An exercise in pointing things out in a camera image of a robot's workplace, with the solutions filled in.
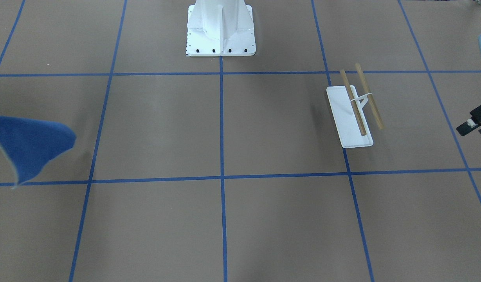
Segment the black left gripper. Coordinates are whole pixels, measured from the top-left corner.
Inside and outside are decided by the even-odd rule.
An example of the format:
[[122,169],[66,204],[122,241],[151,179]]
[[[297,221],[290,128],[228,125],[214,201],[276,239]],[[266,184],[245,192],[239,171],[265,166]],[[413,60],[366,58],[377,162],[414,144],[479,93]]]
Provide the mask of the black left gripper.
[[468,135],[470,132],[478,128],[479,125],[481,125],[481,105],[471,110],[470,116],[471,120],[466,120],[456,128],[460,136]]

